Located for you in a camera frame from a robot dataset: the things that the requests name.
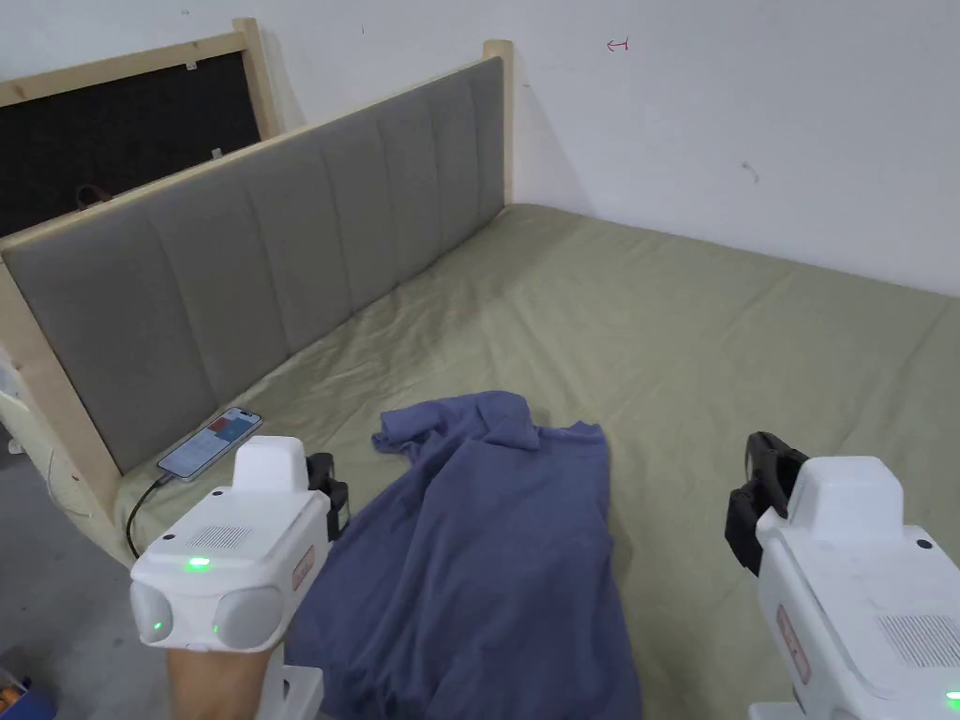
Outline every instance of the gray floor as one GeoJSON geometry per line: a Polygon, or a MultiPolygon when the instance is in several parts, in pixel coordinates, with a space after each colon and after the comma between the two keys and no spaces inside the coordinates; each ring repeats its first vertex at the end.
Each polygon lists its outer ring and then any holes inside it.
{"type": "Polygon", "coordinates": [[[127,569],[74,528],[0,428],[0,666],[57,698],[58,718],[168,718],[163,655],[140,644],[127,569]]]}

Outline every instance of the white cable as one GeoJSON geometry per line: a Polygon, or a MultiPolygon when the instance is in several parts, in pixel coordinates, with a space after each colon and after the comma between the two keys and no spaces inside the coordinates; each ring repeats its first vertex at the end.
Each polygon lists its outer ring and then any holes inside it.
{"type": "Polygon", "coordinates": [[[65,513],[69,513],[70,515],[75,515],[75,516],[77,516],[77,517],[93,517],[93,514],[92,514],[92,513],[78,513],[76,510],[70,510],[70,508],[64,508],[64,507],[60,504],[60,501],[57,500],[57,498],[54,496],[54,486],[51,485],[51,483],[50,483],[50,471],[53,469],[53,466],[54,466],[54,448],[51,447],[51,448],[50,448],[50,462],[47,463],[46,486],[47,486],[47,494],[50,495],[50,500],[53,502],[53,504],[56,505],[58,508],[60,508],[60,509],[61,509],[62,511],[64,511],[65,513]]]}

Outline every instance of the phone screen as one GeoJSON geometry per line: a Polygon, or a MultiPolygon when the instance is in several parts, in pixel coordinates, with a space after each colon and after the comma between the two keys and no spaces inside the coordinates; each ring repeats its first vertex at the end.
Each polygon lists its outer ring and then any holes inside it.
{"type": "Polygon", "coordinates": [[[230,446],[249,435],[260,424],[260,417],[238,407],[223,415],[166,455],[157,465],[186,480],[196,475],[230,446]]]}

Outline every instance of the headboard panel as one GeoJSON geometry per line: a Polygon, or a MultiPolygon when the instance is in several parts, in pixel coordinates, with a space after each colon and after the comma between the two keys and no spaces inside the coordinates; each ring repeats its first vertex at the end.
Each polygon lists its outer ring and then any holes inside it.
{"type": "Polygon", "coordinates": [[[496,215],[504,74],[482,60],[3,250],[121,471],[496,215]]]}

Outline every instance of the bed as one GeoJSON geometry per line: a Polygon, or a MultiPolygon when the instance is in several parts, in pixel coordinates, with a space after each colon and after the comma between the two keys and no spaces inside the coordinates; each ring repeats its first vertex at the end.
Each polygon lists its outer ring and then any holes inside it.
{"type": "MultiPolygon", "coordinates": [[[[908,520],[960,558],[960,300],[513,204],[511,53],[491,41],[384,103],[8,244],[0,346],[55,449],[32,457],[129,562],[123,526],[156,459],[230,405],[332,452],[354,511],[404,470],[372,450],[383,410],[502,389],[537,423],[599,422],[645,711],[742,718],[790,694],[723,541],[748,434],[878,455],[908,520]],[[177,412],[132,421],[159,397],[177,412]]],[[[230,472],[227,456],[161,489],[135,543],[230,472]]]]}

